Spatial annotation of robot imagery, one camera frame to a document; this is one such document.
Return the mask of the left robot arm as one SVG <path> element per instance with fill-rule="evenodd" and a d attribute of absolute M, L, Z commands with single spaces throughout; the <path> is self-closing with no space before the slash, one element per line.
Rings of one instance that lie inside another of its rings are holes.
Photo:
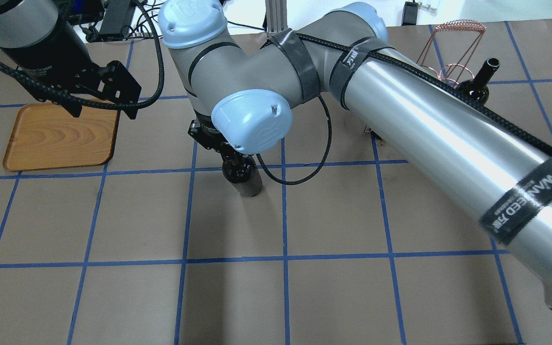
<path fill-rule="evenodd" d="M 140 84 L 120 61 L 97 65 L 52 0 L 0 0 L 0 50 L 17 65 L 0 62 L 0 72 L 37 101 L 76 118 L 84 107 L 137 117 Z"/>

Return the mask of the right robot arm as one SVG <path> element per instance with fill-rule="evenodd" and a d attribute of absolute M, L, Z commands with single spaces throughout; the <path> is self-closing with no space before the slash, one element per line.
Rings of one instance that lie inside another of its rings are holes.
<path fill-rule="evenodd" d="M 162 43 L 195 112 L 189 135 L 252 161 L 328 96 L 392 144 L 543 284 L 552 310 L 552 145 L 430 76 L 392 47 L 376 10 L 353 2 L 248 54 L 218 0 L 167 0 Z"/>

